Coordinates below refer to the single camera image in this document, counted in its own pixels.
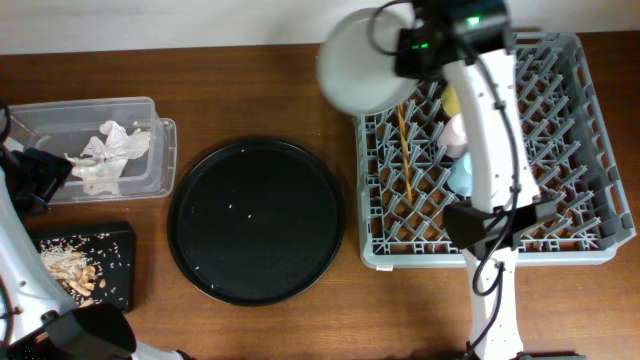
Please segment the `white napkin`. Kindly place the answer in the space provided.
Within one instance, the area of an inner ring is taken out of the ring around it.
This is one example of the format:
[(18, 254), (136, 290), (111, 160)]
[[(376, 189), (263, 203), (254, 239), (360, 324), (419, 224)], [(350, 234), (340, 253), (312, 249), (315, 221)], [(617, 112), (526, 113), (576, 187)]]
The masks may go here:
[(78, 157), (64, 157), (73, 165), (71, 174), (83, 181), (83, 190), (88, 195), (111, 193), (119, 195), (118, 179), (130, 160), (142, 157), (150, 147), (151, 133), (134, 130), (131, 134), (113, 120), (99, 127), (106, 135), (102, 141), (92, 136)]

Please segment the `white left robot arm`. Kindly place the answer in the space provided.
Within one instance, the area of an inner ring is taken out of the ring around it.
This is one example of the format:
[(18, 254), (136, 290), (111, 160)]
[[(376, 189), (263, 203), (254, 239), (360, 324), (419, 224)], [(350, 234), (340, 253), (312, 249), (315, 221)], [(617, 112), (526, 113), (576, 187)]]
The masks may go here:
[(187, 359), (137, 341), (112, 304), (78, 306), (45, 268), (22, 217), (45, 208), (70, 171), (49, 153), (1, 148), (1, 357)]

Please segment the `light blue cup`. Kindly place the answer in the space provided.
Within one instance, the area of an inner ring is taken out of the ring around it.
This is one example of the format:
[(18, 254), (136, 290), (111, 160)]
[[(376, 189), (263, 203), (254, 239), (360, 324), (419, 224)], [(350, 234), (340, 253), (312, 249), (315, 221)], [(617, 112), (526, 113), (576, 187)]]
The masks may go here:
[(465, 153), (450, 167), (450, 174), (446, 181), (448, 188), (464, 197), (470, 197), (473, 190), (471, 156)]

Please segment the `grey plastic dishwasher rack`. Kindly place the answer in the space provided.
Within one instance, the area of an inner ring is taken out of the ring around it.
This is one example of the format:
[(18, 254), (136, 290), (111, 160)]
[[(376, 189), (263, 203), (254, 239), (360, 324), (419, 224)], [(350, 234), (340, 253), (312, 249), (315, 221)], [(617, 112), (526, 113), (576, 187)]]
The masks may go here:
[[(598, 265), (636, 234), (590, 77), (573, 33), (516, 37), (518, 111), (527, 157), (556, 215), (521, 237), (522, 266)], [(447, 117), (444, 84), (426, 82), (406, 101), (408, 146), (397, 113), (355, 121), (359, 245), (369, 268), (452, 268), (464, 263), (443, 223), (458, 201), (446, 188), (452, 160), (437, 145)]]

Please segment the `black rectangular bin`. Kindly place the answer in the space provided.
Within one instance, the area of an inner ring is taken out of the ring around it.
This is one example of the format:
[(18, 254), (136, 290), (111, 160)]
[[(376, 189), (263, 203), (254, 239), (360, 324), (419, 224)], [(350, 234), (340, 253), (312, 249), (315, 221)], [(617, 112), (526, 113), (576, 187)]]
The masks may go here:
[(84, 252), (102, 270), (106, 285), (94, 295), (127, 313), (134, 302), (136, 235), (126, 222), (66, 226), (30, 234), (37, 251), (54, 244), (71, 245)]

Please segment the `white label sticker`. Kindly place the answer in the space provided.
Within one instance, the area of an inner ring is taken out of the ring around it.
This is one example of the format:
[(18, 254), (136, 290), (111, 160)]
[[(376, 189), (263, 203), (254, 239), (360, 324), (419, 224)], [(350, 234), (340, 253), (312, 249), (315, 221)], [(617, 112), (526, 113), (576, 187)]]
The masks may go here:
[(376, 271), (378, 272), (392, 272), (394, 270), (393, 265), (377, 265)]

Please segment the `pink cup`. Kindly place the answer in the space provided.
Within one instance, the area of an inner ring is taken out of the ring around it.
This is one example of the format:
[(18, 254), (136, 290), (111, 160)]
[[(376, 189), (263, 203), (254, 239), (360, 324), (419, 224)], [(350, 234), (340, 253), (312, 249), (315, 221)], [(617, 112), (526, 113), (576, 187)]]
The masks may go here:
[(451, 117), (444, 126), (437, 145), (445, 148), (445, 155), (457, 159), (468, 150), (468, 140), (461, 113)]

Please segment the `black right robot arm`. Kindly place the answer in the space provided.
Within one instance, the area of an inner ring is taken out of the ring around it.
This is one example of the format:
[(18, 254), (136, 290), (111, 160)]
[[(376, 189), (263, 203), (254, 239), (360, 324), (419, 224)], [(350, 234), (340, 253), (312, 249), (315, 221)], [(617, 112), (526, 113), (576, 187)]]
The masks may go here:
[(440, 70), (457, 95), (471, 161), (471, 196), (446, 206), (445, 228), (461, 250), (471, 293), (467, 359), (524, 353), (515, 304), (522, 233), (551, 219), (524, 145), (516, 55), (502, 1), (415, 1), (422, 72)]

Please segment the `grey plate with food scraps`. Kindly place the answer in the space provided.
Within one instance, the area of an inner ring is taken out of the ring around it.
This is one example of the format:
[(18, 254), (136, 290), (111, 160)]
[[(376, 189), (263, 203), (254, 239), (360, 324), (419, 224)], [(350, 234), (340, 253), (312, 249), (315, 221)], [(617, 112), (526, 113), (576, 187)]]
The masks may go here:
[(374, 115), (406, 100), (417, 82), (394, 71), (395, 59), (370, 44), (367, 24), (373, 8), (357, 10), (340, 20), (322, 43), (317, 79), (324, 98), (349, 115)]

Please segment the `yellow bowl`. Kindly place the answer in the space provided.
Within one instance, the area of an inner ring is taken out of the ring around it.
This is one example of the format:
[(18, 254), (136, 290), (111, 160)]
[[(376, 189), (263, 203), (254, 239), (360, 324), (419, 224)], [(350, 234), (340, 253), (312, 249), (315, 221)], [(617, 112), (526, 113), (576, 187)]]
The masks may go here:
[(453, 117), (461, 112), (458, 97), (454, 88), (448, 84), (441, 94), (442, 110), (449, 116)]

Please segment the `clear plastic waste bin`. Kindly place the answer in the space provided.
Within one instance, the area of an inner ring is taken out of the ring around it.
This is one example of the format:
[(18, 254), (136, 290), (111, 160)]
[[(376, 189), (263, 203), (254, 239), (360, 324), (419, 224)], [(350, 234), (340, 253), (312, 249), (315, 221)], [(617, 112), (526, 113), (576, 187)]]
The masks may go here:
[(70, 174), (51, 204), (164, 197), (173, 189), (177, 157), (175, 123), (169, 118), (159, 118), (153, 100), (148, 97), (14, 105), (10, 113), (10, 132), (4, 142), (7, 149), (24, 152), (35, 148), (62, 158), (64, 154), (78, 157), (92, 136), (105, 141), (106, 135), (99, 132), (99, 127), (109, 120), (123, 126), (128, 134), (136, 129), (151, 133), (149, 150), (130, 160), (118, 179), (119, 195), (88, 195), (83, 190), (83, 181)]

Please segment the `food scraps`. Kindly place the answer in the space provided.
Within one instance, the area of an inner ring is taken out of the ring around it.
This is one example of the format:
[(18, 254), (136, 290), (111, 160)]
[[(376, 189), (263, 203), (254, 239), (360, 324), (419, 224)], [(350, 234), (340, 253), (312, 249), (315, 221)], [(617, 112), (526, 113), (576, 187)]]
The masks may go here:
[(80, 307), (100, 303), (94, 293), (106, 285), (99, 265), (71, 245), (43, 246), (40, 258), (53, 279)]

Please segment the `round black serving tray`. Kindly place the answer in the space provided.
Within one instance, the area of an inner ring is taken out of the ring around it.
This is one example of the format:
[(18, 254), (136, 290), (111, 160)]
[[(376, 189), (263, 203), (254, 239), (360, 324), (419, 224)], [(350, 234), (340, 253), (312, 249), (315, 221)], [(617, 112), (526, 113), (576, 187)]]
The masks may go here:
[(167, 238), (194, 287), (257, 307), (313, 286), (338, 254), (345, 226), (339, 183), (319, 158), (282, 140), (251, 139), (214, 150), (186, 174)]

